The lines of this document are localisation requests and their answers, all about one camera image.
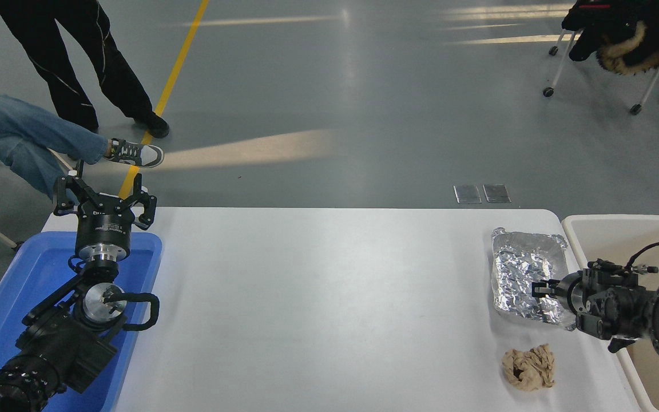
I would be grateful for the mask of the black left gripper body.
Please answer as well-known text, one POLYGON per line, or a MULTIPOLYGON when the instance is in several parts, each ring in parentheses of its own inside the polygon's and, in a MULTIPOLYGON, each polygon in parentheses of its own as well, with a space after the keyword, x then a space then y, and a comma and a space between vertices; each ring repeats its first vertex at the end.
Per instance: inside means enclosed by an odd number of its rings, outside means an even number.
POLYGON ((99 244, 115 245, 123 252, 130 252, 134 222, 134 214, 131 211, 102 213, 87 208, 78 211, 77 219, 76 252, 99 244))

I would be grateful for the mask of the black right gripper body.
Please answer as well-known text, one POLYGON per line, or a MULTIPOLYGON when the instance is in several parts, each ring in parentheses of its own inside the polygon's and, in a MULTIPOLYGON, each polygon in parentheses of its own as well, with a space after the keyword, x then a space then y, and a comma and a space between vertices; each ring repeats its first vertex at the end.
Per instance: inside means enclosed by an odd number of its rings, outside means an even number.
POLYGON ((577 315, 581 308, 581 274, 572 273, 556 286, 556 298, 563 308, 577 315))

